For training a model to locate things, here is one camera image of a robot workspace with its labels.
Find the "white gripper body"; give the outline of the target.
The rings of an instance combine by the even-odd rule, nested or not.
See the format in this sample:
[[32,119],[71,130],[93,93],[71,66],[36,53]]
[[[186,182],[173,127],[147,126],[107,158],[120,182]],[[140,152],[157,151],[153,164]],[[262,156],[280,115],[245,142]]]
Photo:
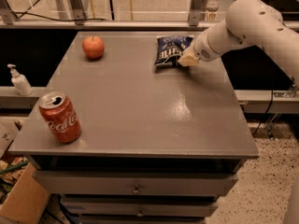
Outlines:
[[218,59],[220,54],[210,47],[208,42],[208,32],[203,32],[191,43],[192,54],[196,60],[210,62]]

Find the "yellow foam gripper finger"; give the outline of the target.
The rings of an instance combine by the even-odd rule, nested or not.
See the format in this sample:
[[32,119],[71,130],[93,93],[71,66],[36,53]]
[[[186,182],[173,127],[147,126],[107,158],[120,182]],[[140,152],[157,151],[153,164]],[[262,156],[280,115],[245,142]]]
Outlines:
[[178,59],[181,66],[196,66],[199,63],[199,56],[192,50],[184,50],[181,57]]

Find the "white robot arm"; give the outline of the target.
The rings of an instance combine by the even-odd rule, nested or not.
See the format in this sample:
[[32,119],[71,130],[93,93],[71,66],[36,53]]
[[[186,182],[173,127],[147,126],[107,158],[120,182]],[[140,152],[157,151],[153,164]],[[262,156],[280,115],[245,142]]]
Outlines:
[[299,82],[299,35],[283,24],[282,15],[261,0],[236,0],[224,21],[208,28],[187,47],[178,62],[195,66],[227,51],[249,46],[262,49],[278,67]]

